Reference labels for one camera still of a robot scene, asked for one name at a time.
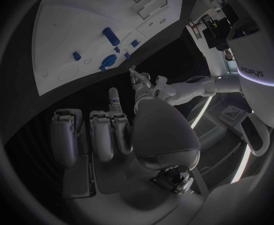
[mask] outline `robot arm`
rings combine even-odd
[[[147,73],[139,74],[134,68],[130,69],[133,88],[136,90],[136,106],[138,102],[146,97],[159,98],[170,105],[180,105],[189,102],[196,96],[210,97],[216,93],[241,92],[241,85],[237,75],[225,76],[221,79],[205,77],[198,82],[179,82],[167,84],[167,78],[158,76],[156,85],[151,85]]]

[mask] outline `white pegboard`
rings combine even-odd
[[[182,0],[148,0],[138,14],[134,0],[42,0],[32,39],[34,76],[39,95],[75,79],[102,72],[99,67],[116,55],[118,67],[147,40],[180,18]],[[110,27],[120,39],[120,53],[102,34]],[[137,40],[140,44],[133,47]],[[73,53],[81,55],[75,61]]]

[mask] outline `led light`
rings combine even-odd
[[[240,76],[242,76],[243,78],[248,79],[248,80],[250,80],[250,81],[253,81],[253,82],[255,82],[255,83],[262,84],[262,85],[266,85],[266,86],[274,87],[274,83],[267,83],[267,82],[255,80],[255,79],[253,79],[253,78],[251,78],[251,77],[248,77],[248,76],[242,74],[242,73],[240,72],[239,69],[238,69],[238,73],[239,73]]]
[[[198,114],[197,118],[194,120],[194,122],[191,125],[191,129],[193,129],[196,124],[198,123],[199,119],[202,117],[202,115],[204,114],[205,110],[207,109],[208,105],[210,104],[212,100],[212,96],[208,98],[206,104],[204,104],[202,110],[200,111],[200,113]]]
[[[233,184],[233,183],[240,180],[240,178],[241,178],[241,176],[242,176],[242,174],[243,174],[243,172],[246,168],[250,153],[251,153],[250,147],[249,147],[249,145],[247,145],[244,156],[243,156],[243,159],[242,159],[241,164],[239,166],[239,169],[237,170],[237,173],[236,173],[234,179],[232,180],[231,184]]]

